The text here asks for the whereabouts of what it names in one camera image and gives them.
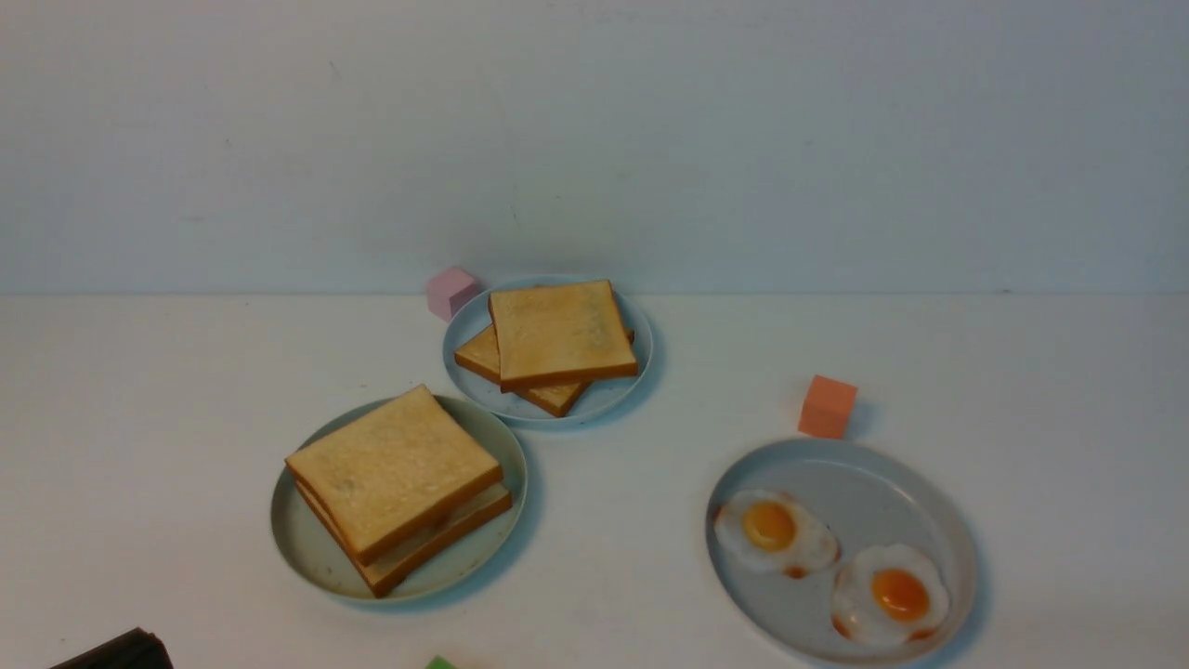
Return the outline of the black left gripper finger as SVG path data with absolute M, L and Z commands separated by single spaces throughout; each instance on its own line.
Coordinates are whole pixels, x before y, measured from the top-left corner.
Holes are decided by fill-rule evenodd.
M 114 639 L 92 648 L 54 669 L 73 668 L 174 668 L 165 644 L 144 627 L 117 636 Z

